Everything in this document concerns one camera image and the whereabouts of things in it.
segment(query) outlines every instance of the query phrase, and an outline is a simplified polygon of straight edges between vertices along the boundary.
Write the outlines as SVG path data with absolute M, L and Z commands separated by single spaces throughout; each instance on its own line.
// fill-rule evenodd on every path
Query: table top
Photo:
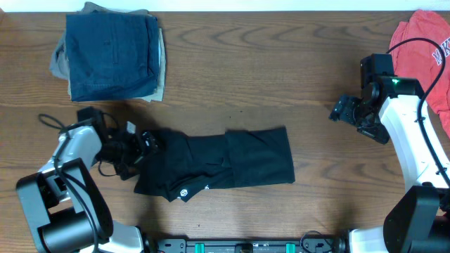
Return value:
M 299 238 L 309 230 L 383 224 L 404 195 L 392 143 L 328 119 L 340 95 L 359 95 L 359 61 L 387 50 L 412 12 L 152 13 L 167 53 L 165 97 L 73 103 L 49 72 L 64 13 L 0 13 L 0 252 L 35 252 L 15 183 L 57 145 L 45 112 L 71 124 L 88 105 L 139 129 L 189 136 L 285 125 L 294 184 L 204 190 L 189 202 L 133 193 L 136 179 L 91 175 L 112 217 L 157 238 Z M 450 13 L 441 13 L 450 20 Z M 439 119 L 432 121 L 450 151 Z M 112 168 L 104 166 L 105 171 Z

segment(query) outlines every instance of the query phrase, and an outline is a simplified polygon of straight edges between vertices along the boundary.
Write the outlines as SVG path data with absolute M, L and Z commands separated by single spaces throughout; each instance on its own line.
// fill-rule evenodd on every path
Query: red cloth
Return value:
M 450 25 L 433 11 L 416 11 L 409 22 L 400 22 L 392 36 L 390 47 L 414 37 L 431 39 L 441 45 L 446 57 L 446 67 L 427 103 L 439 115 L 442 127 L 450 137 Z M 439 51 L 425 41 L 412 41 L 391 52 L 394 72 L 400 77 L 419 80 L 426 91 L 441 68 Z

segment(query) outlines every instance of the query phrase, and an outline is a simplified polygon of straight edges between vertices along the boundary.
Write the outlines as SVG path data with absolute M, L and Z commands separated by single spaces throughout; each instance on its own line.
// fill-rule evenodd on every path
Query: dark blue folded shirt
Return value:
M 73 101 L 153 94 L 159 74 L 156 18 L 94 12 L 67 15 L 66 26 Z

